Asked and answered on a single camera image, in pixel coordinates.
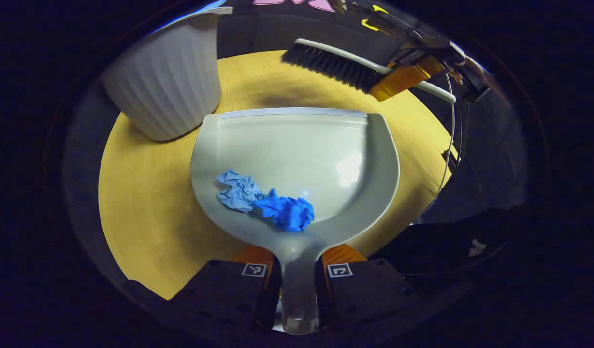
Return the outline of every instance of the ribbed white pot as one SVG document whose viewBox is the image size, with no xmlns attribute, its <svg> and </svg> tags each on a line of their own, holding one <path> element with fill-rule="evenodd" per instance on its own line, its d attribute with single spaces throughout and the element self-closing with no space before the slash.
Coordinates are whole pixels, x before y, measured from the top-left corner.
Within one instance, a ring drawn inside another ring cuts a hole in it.
<svg viewBox="0 0 594 348">
<path fill-rule="evenodd" d="M 181 136 L 221 99 L 217 23 L 232 7 L 172 22 L 127 49 L 102 75 L 113 102 L 148 137 Z"/>
</svg>

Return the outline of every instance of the blue tissue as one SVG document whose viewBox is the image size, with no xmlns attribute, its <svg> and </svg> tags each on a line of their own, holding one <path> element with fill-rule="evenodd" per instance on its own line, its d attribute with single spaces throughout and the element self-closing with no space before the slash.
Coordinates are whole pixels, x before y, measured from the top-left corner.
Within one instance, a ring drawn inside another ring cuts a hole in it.
<svg viewBox="0 0 594 348">
<path fill-rule="evenodd" d="M 273 217 L 273 224 L 284 231 L 305 231 L 314 220 L 314 207 L 310 202 L 299 198 L 278 197 L 275 189 L 263 200 L 253 202 L 253 206 L 262 209 L 262 216 Z"/>
<path fill-rule="evenodd" d="M 241 176 L 232 169 L 215 177 L 220 183 L 230 185 L 231 188 L 217 194 L 217 199 L 226 207 L 242 212 L 250 212 L 252 203 L 262 200 L 264 194 L 251 176 Z"/>
</svg>

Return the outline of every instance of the white brush handle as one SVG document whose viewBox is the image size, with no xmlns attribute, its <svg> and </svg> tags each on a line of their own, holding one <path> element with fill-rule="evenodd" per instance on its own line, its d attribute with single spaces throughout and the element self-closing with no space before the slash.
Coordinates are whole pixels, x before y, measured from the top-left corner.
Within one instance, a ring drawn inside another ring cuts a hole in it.
<svg viewBox="0 0 594 348">
<path fill-rule="evenodd" d="M 358 62 L 359 64 L 363 65 L 363 66 L 367 66 L 370 69 L 376 70 L 380 73 L 382 73 L 383 75 L 387 75 L 388 73 L 391 73 L 393 71 L 392 68 L 387 68 L 387 66 L 382 66 L 380 64 L 376 64 L 375 62 L 372 61 L 368 61 L 365 58 L 359 57 L 358 55 L 353 55 L 350 52 L 347 52 L 343 49 L 339 49 L 333 46 L 329 46 L 328 44 L 323 44 L 320 42 L 315 42 L 312 40 L 306 40 L 304 38 L 298 38 L 297 40 L 295 40 L 295 44 L 305 44 L 306 46 L 311 46 L 314 48 L 319 48 L 319 49 L 323 49 L 325 51 L 334 53 L 336 55 L 345 57 L 347 59 L 350 59 L 351 61 L 354 62 Z M 422 81 L 419 82 L 418 84 L 415 85 L 416 88 L 419 88 L 425 92 L 428 92 L 432 95 L 436 95 L 437 97 L 439 97 L 440 99 L 443 99 L 446 102 L 450 102 L 452 104 L 454 104 L 456 102 L 456 96 L 447 92 L 446 90 L 439 88 L 437 86 L 434 86 L 433 84 L 430 84 L 428 82 Z"/>
</svg>

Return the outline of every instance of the round table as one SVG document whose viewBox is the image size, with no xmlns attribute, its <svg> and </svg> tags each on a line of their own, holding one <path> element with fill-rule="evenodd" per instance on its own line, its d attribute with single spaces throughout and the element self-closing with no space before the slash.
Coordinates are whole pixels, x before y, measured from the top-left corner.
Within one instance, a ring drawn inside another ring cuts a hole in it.
<svg viewBox="0 0 594 348">
<path fill-rule="evenodd" d="M 281 64 L 283 51 L 220 59 L 222 99 L 215 113 L 306 106 L 382 114 L 400 161 L 396 196 L 376 225 L 348 244 L 369 256 L 394 239 L 432 201 L 449 133 L 411 92 L 378 102 L 306 69 Z M 166 142 L 144 136 L 121 113 L 105 146 L 99 207 L 105 239 L 128 279 L 170 299 L 210 259 L 230 260 L 246 244 L 202 211 L 190 182 L 198 129 Z"/>
</svg>

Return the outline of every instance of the black bristles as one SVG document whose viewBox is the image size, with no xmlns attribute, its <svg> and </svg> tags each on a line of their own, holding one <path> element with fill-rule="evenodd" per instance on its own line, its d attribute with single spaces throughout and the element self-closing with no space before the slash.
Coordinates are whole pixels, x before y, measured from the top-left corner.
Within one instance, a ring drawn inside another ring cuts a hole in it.
<svg viewBox="0 0 594 348">
<path fill-rule="evenodd" d="M 321 73 L 365 93 L 369 93 L 384 77 L 363 64 L 306 44 L 294 44 L 281 59 L 282 62 Z"/>
</svg>

